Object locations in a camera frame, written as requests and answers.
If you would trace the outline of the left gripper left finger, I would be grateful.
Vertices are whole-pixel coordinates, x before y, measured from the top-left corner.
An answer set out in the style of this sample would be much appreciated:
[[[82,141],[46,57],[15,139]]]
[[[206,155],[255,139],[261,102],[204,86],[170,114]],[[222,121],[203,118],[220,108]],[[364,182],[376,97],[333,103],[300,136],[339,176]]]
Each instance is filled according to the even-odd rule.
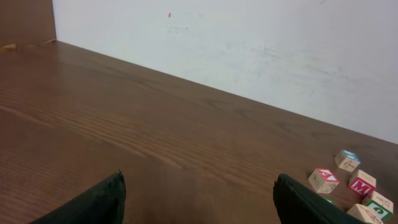
[[[31,224],[122,224],[126,184],[118,171]]]

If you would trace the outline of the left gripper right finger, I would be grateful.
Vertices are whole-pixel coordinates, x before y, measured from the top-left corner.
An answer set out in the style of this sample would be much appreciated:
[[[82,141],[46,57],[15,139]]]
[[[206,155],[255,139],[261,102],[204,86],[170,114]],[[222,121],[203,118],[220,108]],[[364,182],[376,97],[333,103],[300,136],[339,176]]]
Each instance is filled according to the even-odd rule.
[[[279,174],[273,201],[281,224],[364,224],[287,174]]]

